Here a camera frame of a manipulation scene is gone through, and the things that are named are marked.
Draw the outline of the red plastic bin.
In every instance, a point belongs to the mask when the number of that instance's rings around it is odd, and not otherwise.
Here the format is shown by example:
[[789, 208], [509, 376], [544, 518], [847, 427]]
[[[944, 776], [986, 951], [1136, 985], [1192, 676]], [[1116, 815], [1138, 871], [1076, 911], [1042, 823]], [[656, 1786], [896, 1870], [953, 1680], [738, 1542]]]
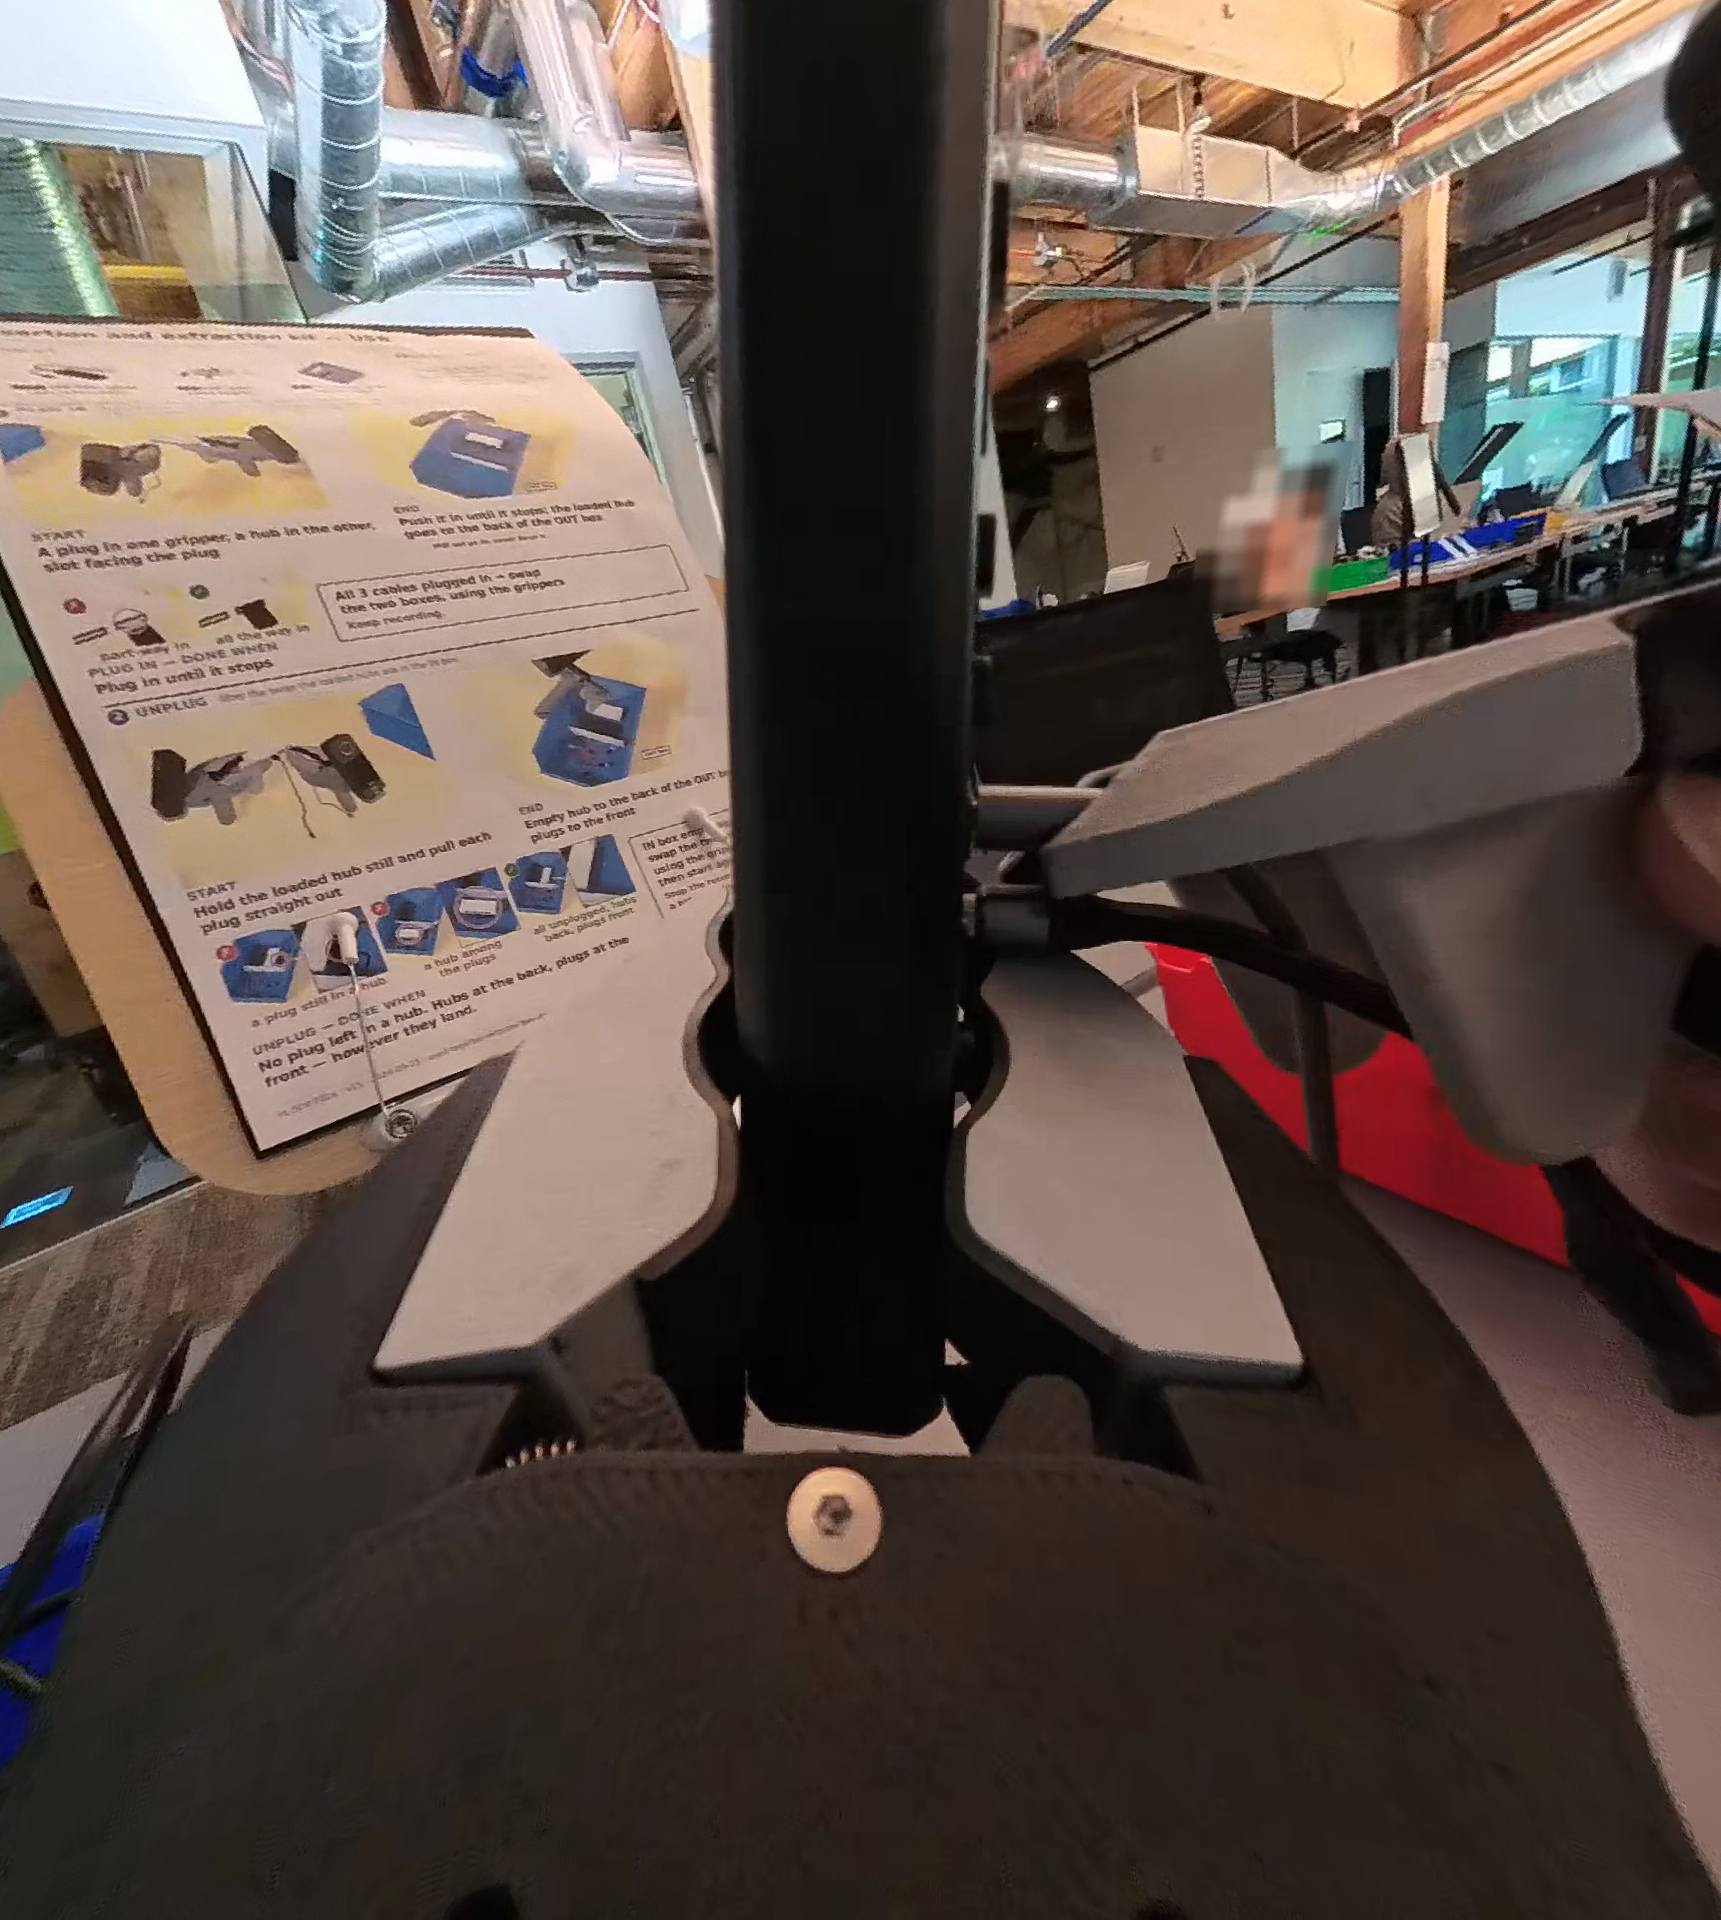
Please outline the red plastic bin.
[[[1192, 1055], [1223, 1066], [1294, 1141], [1305, 1141], [1303, 1090], [1292, 1066], [1273, 1066], [1248, 1033], [1208, 961], [1190, 950], [1152, 950], [1166, 1020]], [[1448, 1216], [1520, 1252], [1567, 1265], [1563, 1219], [1545, 1175], [1475, 1146], [1445, 1105], [1420, 1050], [1399, 1036], [1335, 1076], [1342, 1171], [1428, 1212]], [[1676, 1273], [1688, 1304], [1721, 1339], [1721, 1278]]]

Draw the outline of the silver ceiling duct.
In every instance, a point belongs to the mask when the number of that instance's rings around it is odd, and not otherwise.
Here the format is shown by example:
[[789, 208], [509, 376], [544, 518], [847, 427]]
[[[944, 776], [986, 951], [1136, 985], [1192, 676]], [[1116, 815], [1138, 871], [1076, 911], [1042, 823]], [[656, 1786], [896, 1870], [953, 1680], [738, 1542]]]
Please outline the silver ceiling duct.
[[1659, 80], [1699, 13], [1699, 3], [1688, 5], [1607, 53], [1570, 60], [1516, 104], [1463, 131], [1338, 174], [1311, 171], [1254, 141], [1142, 123], [1133, 123], [1109, 148], [995, 135], [990, 167], [1008, 189], [1012, 212], [1072, 208], [1097, 230], [1241, 240], [1350, 229]]

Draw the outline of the black usb hub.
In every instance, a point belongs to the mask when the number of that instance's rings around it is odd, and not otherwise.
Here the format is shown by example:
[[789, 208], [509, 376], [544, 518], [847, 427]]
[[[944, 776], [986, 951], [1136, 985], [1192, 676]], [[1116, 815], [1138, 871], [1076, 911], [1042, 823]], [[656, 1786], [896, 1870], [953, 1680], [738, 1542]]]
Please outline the black usb hub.
[[714, 3], [748, 1392], [942, 1403], [991, 3]]

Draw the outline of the silver ventilation pipes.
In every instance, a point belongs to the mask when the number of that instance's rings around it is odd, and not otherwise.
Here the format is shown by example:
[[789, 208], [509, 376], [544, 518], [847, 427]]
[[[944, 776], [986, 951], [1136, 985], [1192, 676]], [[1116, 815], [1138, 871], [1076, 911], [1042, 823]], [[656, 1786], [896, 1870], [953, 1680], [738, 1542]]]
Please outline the silver ventilation pipes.
[[300, 263], [322, 294], [393, 299], [536, 240], [615, 230], [646, 248], [703, 234], [685, 144], [631, 131], [590, 3], [502, 3], [528, 109], [385, 102], [385, 3], [226, 3], [294, 185]]

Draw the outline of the printed instruction poster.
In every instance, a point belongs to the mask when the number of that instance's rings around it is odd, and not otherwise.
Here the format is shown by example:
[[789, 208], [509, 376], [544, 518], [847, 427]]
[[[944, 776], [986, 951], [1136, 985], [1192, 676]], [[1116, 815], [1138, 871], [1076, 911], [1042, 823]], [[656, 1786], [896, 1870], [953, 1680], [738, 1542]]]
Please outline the printed instruction poster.
[[522, 328], [0, 320], [0, 589], [256, 1161], [729, 893], [709, 573]]

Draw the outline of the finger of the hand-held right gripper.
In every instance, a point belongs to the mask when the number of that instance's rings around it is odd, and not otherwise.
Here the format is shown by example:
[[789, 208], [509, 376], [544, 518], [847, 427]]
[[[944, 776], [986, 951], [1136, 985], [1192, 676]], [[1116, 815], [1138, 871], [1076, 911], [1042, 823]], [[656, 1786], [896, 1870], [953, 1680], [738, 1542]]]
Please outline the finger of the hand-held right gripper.
[[1634, 635], [1570, 618], [1160, 731], [1053, 837], [1053, 900], [1611, 786], [1644, 746]]

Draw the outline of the wooden poster board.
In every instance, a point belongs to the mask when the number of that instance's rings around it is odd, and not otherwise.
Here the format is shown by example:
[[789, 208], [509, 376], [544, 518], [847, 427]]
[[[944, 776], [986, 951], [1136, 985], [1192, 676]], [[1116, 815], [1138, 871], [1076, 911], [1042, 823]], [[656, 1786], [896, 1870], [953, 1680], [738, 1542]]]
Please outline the wooden poster board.
[[[199, 1007], [175, 973], [172, 943], [153, 928], [144, 890], [129, 878], [80, 767], [61, 741], [52, 707], [36, 688], [19, 688], [0, 721], [0, 793], [29, 857], [58, 934], [107, 1025], [110, 1043], [139, 1095], [160, 1141], [204, 1182], [259, 1196], [300, 1196], [367, 1176], [388, 1156], [371, 1156], [359, 1130], [374, 1113], [352, 1113], [315, 1139], [256, 1156], [231, 1105], [199, 1025]], [[418, 1000], [388, 1000], [375, 1033], [379, 1104], [415, 1104], [418, 1139], [430, 1113], [459, 1090], [443, 1082], [408, 1095], [403, 1086], [407, 1025], [430, 1018], [461, 1040], [502, 1050], [524, 1043], [536, 1022], [561, 1010], [642, 947], [660, 923], [646, 915], [646, 890], [587, 893], [580, 912], [518, 912], [522, 879], [466, 870], [448, 911], [448, 888], [408, 890], [423, 907], [419, 941], [385, 951], [382, 976], [331, 973], [318, 1000], [327, 1020], [352, 1003], [371, 1018], [371, 989], [401, 985]]]

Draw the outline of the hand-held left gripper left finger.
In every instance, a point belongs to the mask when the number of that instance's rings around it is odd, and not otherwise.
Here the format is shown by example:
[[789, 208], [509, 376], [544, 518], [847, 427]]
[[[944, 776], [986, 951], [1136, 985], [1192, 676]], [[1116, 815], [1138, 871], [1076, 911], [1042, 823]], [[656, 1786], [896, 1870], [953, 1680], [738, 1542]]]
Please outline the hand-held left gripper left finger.
[[502, 1377], [725, 1219], [735, 1126], [700, 1040], [729, 981], [725, 923], [722, 904], [686, 907], [516, 1049], [375, 1347], [375, 1376]]

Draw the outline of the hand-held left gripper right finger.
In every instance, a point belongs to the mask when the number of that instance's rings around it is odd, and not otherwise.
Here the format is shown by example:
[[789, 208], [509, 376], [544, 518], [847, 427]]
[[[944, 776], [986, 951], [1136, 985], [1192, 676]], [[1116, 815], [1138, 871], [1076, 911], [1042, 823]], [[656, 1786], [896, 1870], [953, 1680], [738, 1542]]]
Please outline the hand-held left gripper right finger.
[[1303, 1347], [1179, 1043], [1085, 961], [995, 961], [953, 1134], [977, 1267], [1136, 1381], [1294, 1383]]

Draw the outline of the large black office chair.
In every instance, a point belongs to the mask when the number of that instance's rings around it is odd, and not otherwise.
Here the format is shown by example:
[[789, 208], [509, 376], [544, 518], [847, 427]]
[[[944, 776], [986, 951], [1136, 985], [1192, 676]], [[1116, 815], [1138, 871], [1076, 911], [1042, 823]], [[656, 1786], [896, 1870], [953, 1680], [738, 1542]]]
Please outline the large black office chair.
[[1064, 607], [982, 617], [972, 659], [977, 783], [1075, 783], [1234, 709], [1192, 564]]

